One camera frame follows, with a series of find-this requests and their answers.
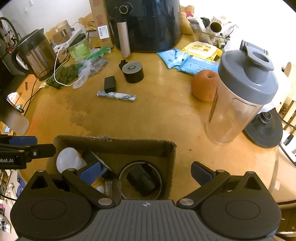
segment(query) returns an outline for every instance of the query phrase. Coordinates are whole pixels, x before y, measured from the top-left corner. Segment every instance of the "wet wipes package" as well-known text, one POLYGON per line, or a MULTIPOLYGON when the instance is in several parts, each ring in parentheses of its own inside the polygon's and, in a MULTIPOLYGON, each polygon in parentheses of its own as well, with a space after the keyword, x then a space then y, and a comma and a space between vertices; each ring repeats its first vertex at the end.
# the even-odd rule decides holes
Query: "wet wipes package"
POLYGON ((216 62, 211 62, 202 58, 190 56, 188 54, 184 55, 183 62, 178 68, 179 71, 185 72, 192 76, 195 76, 199 71, 205 69, 212 70, 218 73, 218 64, 216 62))
POLYGON ((172 67, 178 69, 184 57, 184 53, 179 49, 170 49, 157 54, 162 58, 169 69, 172 67))

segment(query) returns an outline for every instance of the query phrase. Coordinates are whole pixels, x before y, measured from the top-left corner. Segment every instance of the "air fryer knob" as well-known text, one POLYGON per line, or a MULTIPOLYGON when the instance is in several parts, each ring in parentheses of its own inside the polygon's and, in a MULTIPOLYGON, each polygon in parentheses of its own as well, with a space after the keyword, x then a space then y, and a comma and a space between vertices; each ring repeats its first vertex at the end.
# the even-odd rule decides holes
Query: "air fryer knob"
POLYGON ((119 11, 121 14, 129 14, 132 10, 133 10, 133 6, 129 2, 125 2, 119 8, 119 11))

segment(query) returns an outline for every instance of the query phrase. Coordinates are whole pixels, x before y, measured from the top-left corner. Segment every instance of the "red apple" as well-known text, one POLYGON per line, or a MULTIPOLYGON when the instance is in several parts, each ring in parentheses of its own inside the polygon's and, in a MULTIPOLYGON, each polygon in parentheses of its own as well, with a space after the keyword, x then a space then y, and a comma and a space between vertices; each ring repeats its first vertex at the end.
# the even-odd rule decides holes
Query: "red apple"
POLYGON ((198 72, 191 81, 191 91, 193 95, 204 102, 211 102, 215 98, 219 75, 211 70, 198 72))

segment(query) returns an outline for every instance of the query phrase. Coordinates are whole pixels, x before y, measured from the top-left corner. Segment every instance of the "electric kettle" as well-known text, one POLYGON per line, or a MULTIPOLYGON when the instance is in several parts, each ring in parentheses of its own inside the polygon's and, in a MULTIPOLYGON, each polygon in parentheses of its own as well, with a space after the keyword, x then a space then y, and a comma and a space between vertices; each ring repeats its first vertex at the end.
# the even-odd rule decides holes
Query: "electric kettle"
POLYGON ((220 77, 206 123, 206 134, 215 144, 229 143, 268 104, 278 91, 268 51, 242 41, 240 50, 224 52, 220 77))
POLYGON ((53 75, 56 55, 44 35, 44 29, 34 30, 23 37, 11 53, 13 65, 25 74, 34 74, 40 81, 53 75), (17 62, 17 54, 29 69, 17 62))

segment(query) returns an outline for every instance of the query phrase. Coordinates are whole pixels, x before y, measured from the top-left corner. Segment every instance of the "metal screw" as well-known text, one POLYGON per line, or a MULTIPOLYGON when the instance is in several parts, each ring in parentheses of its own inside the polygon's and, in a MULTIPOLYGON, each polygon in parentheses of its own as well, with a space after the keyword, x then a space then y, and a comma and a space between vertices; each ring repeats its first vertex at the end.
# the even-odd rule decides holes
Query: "metal screw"
POLYGON ((101 198, 98 200, 98 204, 103 205, 103 206, 107 206, 112 204, 112 199, 110 198, 101 198))
POLYGON ((184 206, 190 206, 190 205, 194 204, 194 201, 190 198, 182 198, 180 200, 180 203, 184 206))

